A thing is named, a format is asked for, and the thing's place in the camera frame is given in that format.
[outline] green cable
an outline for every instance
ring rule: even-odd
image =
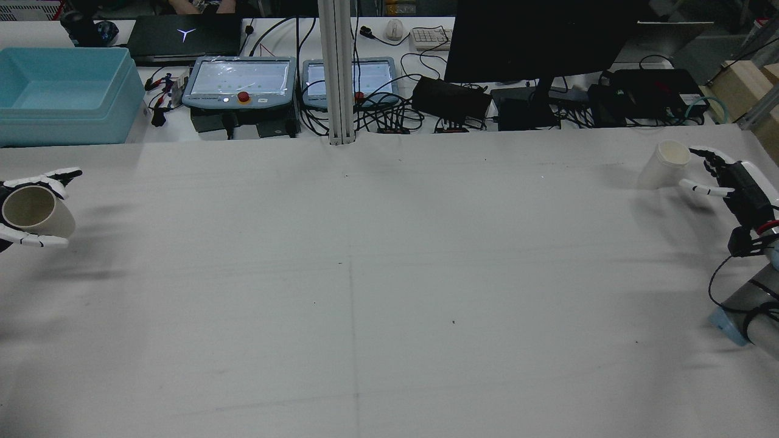
[[[730,120],[730,113],[728,112],[728,106],[721,100],[717,99],[714,96],[701,96],[695,99],[688,107],[687,111],[684,111],[684,118],[687,119],[689,117],[689,112],[692,111],[693,106],[701,101],[715,101],[717,102],[721,107],[722,111],[724,111],[724,117],[723,117],[723,123],[728,123],[728,120]]]

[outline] plastic bin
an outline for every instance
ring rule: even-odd
[[[125,48],[5,48],[0,84],[0,147],[123,143],[145,94]]]

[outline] desk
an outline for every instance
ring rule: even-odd
[[[84,170],[70,247],[0,254],[2,435],[774,436],[705,321],[735,219],[632,189],[666,138],[779,182],[735,125],[2,149]]]
[[[360,26],[369,26],[373,29],[374,34],[383,37],[383,32],[386,27],[389,17],[362,17],[357,21],[353,19],[355,28]],[[255,19],[253,26],[255,32],[249,36],[249,40],[246,44],[244,54],[247,55],[257,38],[263,34],[265,30],[270,28],[273,24],[277,23],[279,19]],[[301,37],[308,32],[311,26],[312,19],[301,19]],[[249,19],[245,19],[245,23],[251,23]],[[414,26],[444,26],[451,28],[454,24],[453,17],[404,17],[404,26],[408,31]],[[127,42],[130,33],[132,32],[132,26],[135,23],[133,20],[115,20],[119,28],[119,35],[116,41],[117,44],[124,44]],[[413,51],[408,42],[403,42],[401,45],[392,47],[385,44],[381,44],[378,41],[370,40],[368,38],[359,36],[357,39],[358,53],[361,57],[375,57],[375,56],[391,56],[395,59],[396,68],[398,74],[401,74],[403,68],[408,73],[419,73],[430,77],[437,77],[434,70],[425,67],[418,56],[407,56],[403,59],[403,65],[400,64],[401,58],[409,51]],[[275,55],[294,55],[295,54],[295,21],[291,20],[276,28],[271,34],[269,34],[263,43],[268,49]],[[72,43],[68,38],[67,33],[58,22],[4,22],[0,23],[0,48],[18,46],[18,47],[72,47]],[[441,55],[446,58],[448,52],[436,51],[429,52],[430,54]],[[317,59],[322,57],[322,42],[319,37],[319,24],[315,25],[311,36],[305,42],[301,50],[301,61],[306,59]],[[425,59],[425,64],[429,65],[433,69],[437,69],[441,75],[445,70],[445,63],[436,58]],[[647,68],[660,68],[664,67],[664,64],[655,62],[645,62],[644,67]],[[615,64],[620,69],[636,68],[636,63],[619,63]],[[163,71],[172,72],[178,74],[178,72],[184,71],[185,67],[169,68]],[[139,68],[139,73],[142,80],[146,80],[155,71],[155,68],[142,67]],[[568,84],[571,87],[580,87],[583,90],[596,82],[598,77],[597,73],[590,75],[571,76],[568,78]],[[399,82],[400,93],[405,97],[411,96],[411,91],[414,89],[416,82],[412,79],[402,79]],[[558,78],[554,83],[555,87],[563,87],[562,78]],[[491,88],[501,87],[498,84],[489,84]],[[146,102],[150,101],[155,92],[149,92],[146,95]],[[497,111],[491,108],[488,113],[489,116],[496,115]],[[157,143],[157,142],[174,142],[174,141],[195,141],[195,140],[224,140],[224,131],[217,132],[205,132],[198,134],[192,127],[192,123],[189,120],[189,111],[186,108],[180,108],[177,111],[172,111],[166,114],[167,124],[161,128],[155,128],[150,125],[150,116],[139,115],[136,120],[136,124],[133,126],[132,131],[129,134],[127,143]],[[426,118],[425,127],[420,132],[433,132],[435,122],[437,118],[429,116]],[[488,123],[488,130],[496,131],[497,125],[495,123]],[[304,128],[303,137],[315,136],[312,132]],[[241,126],[236,129],[235,137],[240,140],[257,139],[257,132],[254,126]]]

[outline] laptop logo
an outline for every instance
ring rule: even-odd
[[[195,29],[190,29],[190,30],[181,30],[181,29],[176,29],[176,30],[178,30],[179,32],[181,32],[181,33],[182,33],[182,35],[184,35],[184,37],[182,38],[182,43],[183,43],[183,42],[187,41],[187,34],[189,34],[189,33],[190,33],[190,32],[192,32],[192,31],[195,31],[195,30],[197,30],[197,28],[195,28]]]

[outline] white mouse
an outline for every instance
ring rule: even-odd
[[[405,37],[403,22],[397,18],[391,19],[384,30],[384,36],[390,41],[400,41]]]

